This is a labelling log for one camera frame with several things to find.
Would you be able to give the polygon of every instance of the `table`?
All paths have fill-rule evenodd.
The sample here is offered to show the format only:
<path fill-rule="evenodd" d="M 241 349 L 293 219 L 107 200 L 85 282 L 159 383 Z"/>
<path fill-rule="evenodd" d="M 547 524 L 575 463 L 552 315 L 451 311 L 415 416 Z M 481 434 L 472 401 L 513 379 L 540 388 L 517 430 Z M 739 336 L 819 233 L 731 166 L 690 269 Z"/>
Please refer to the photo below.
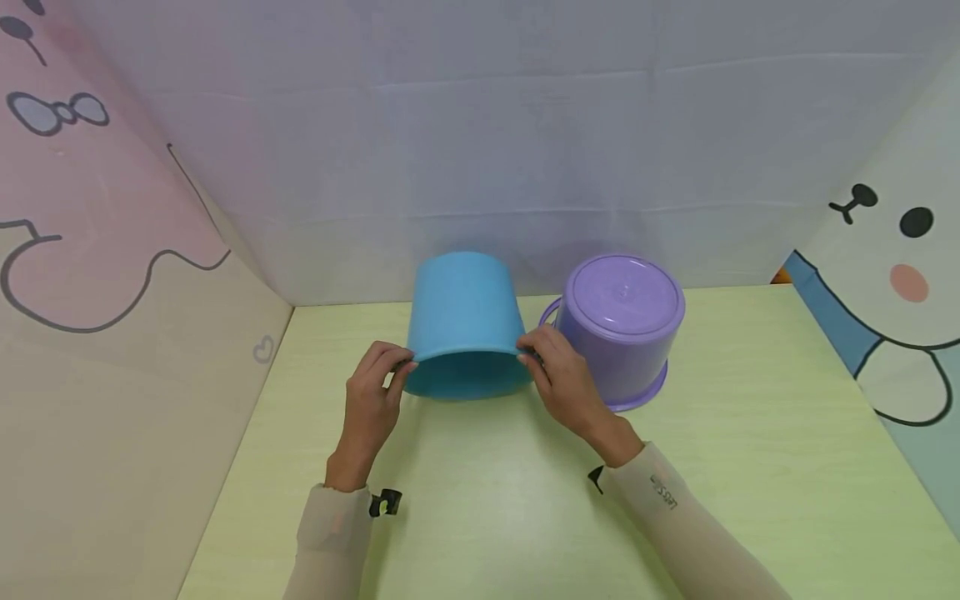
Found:
<path fill-rule="evenodd" d="M 960 544 L 791 286 L 689 290 L 662 392 L 626 414 L 795 598 L 960 597 Z M 519 300 L 528 327 L 552 298 Z M 180 600 L 278 598 L 344 381 L 410 305 L 298 308 Z M 679 597 L 533 395 L 406 397 L 371 477 L 362 597 Z"/>

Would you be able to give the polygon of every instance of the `hand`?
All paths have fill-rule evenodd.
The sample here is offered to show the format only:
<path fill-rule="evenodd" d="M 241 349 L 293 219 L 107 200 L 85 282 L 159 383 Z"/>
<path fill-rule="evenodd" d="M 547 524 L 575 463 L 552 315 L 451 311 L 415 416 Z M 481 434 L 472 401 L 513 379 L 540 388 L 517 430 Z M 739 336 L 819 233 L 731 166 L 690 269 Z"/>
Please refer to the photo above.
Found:
<path fill-rule="evenodd" d="M 578 354 L 564 335 L 552 325 L 541 325 L 516 342 L 531 354 L 518 359 L 534 378 L 534 384 L 550 416 L 596 450 L 613 468 L 629 463 L 643 442 L 630 425 L 604 404 L 597 392 L 587 360 Z"/>
<path fill-rule="evenodd" d="M 400 416 L 400 396 L 407 375 L 417 363 L 407 348 L 373 342 L 347 380 L 347 410 L 344 431 L 337 449 L 326 461 L 324 485 L 340 492 L 355 492 L 367 485 L 373 460 L 394 431 Z M 394 372 L 389 387 L 387 374 Z"/>

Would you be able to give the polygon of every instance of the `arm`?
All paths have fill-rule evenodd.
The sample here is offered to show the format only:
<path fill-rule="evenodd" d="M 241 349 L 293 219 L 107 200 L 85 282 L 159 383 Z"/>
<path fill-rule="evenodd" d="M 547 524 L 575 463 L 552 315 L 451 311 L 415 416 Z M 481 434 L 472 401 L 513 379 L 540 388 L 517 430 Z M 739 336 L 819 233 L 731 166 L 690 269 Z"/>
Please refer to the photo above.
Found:
<path fill-rule="evenodd" d="M 631 515 L 685 598 L 789 598 L 653 444 L 623 467 L 603 468 L 597 487 Z"/>
<path fill-rule="evenodd" d="M 630 423 L 603 403 L 587 362 L 551 326 L 521 337 L 520 362 L 547 412 L 604 460 L 597 487 L 617 497 L 688 600 L 789 598 L 780 584 L 690 493 L 683 478 Z"/>
<path fill-rule="evenodd" d="M 297 559 L 284 600 L 354 600 L 370 544 L 373 460 L 400 414 L 413 353 L 374 342 L 347 382 L 344 431 L 326 461 L 324 484 L 310 491 L 297 532 Z M 387 375 L 396 371 L 390 385 Z"/>

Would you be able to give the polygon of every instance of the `forearm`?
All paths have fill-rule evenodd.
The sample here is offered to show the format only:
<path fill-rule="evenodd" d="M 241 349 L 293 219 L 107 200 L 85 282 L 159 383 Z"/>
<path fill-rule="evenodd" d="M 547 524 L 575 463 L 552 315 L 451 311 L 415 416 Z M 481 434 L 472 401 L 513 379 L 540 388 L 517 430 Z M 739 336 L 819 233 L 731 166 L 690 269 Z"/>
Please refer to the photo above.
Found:
<path fill-rule="evenodd" d="M 623 467 L 605 468 L 597 485 L 621 499 L 688 600 L 789 598 L 652 444 Z"/>
<path fill-rule="evenodd" d="M 366 490 L 310 491 L 297 532 L 297 559 L 284 600 L 354 600 L 360 591 L 373 519 Z"/>

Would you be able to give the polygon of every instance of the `plastic bucket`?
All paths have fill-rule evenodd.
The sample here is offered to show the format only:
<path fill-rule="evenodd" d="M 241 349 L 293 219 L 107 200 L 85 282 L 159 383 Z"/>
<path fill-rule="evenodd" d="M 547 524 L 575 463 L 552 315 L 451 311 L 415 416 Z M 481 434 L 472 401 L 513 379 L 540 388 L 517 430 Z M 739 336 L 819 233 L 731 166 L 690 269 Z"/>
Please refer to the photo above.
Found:
<path fill-rule="evenodd" d="M 417 269 L 407 347 L 420 363 L 407 379 L 415 396 L 503 396 L 530 381 L 516 360 L 523 335 L 510 271 L 479 252 L 452 252 Z"/>
<path fill-rule="evenodd" d="M 684 319 L 684 291 L 657 265 L 628 254 L 606 254 L 577 267 L 554 325 L 587 359 L 593 381 L 614 411 L 653 398 L 666 379 L 667 354 Z"/>

